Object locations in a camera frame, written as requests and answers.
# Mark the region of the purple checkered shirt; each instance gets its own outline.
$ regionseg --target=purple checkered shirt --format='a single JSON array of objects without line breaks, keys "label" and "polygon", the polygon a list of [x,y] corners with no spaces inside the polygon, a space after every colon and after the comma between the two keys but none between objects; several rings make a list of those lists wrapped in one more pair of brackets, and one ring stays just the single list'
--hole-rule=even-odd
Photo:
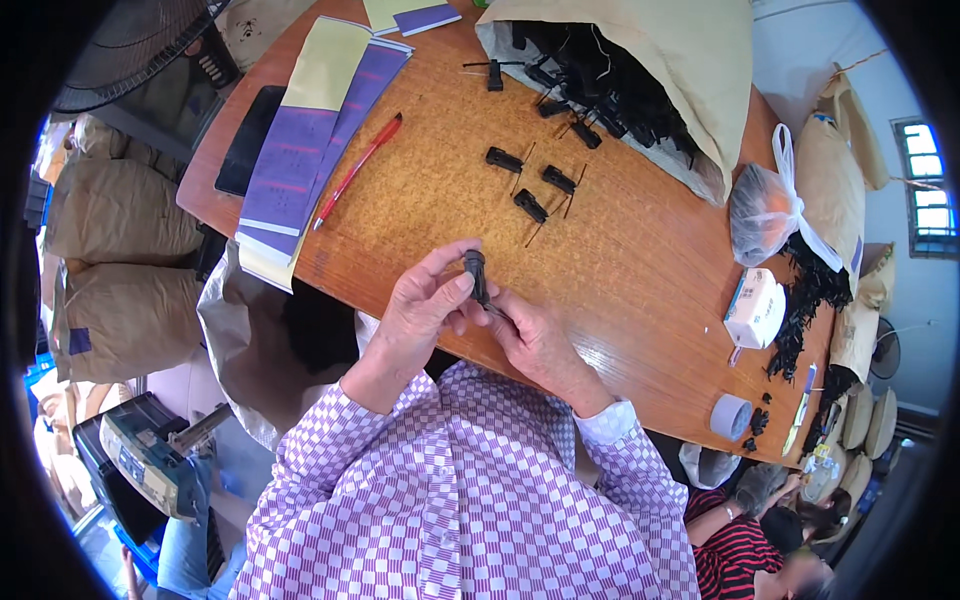
[{"label": "purple checkered shirt", "polygon": [[465,362],[390,415],[335,385],[276,450],[230,597],[699,598],[685,506],[629,401],[578,419]]}]

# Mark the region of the tissue box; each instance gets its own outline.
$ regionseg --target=tissue box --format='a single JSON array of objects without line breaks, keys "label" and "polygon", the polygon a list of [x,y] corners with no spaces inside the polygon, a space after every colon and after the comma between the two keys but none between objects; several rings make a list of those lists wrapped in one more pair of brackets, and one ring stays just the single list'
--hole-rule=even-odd
[{"label": "tissue box", "polygon": [[745,269],[723,324],[733,343],[763,349],[777,337],[786,313],[786,294],[769,269]]}]

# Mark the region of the wrinkled hand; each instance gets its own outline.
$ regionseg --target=wrinkled hand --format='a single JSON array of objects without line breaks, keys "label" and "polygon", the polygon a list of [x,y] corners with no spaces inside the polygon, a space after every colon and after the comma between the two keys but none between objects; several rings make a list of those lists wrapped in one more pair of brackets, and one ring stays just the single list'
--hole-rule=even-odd
[{"label": "wrinkled hand", "polygon": [[581,418],[613,404],[597,372],[577,354],[556,315],[510,290],[491,290],[491,302],[513,321],[491,318],[490,329],[510,361],[543,389],[566,401]]},{"label": "wrinkled hand", "polygon": [[467,250],[479,249],[478,238],[453,242],[400,276],[367,351],[340,382],[350,399],[374,412],[389,413],[430,359],[441,332],[450,328],[463,335],[468,322],[489,324],[491,316],[470,298],[473,275],[444,272]]}]

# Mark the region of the shirt cuff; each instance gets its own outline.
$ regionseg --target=shirt cuff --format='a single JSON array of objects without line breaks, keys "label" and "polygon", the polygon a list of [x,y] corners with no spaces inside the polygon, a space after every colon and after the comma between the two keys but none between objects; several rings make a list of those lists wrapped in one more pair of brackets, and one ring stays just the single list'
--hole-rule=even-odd
[{"label": "shirt cuff", "polygon": [[591,444],[614,444],[630,433],[636,425],[636,411],[633,403],[625,397],[616,396],[616,402],[608,406],[599,415],[589,419],[580,419],[573,414],[580,428],[584,442]]}]

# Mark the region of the fan grille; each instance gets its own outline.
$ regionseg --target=fan grille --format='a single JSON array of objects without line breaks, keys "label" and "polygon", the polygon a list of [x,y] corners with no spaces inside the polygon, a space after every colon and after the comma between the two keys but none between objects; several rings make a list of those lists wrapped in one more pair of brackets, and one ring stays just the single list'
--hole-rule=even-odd
[{"label": "fan grille", "polygon": [[227,4],[118,0],[77,59],[53,110],[93,110],[134,91],[193,43]]}]

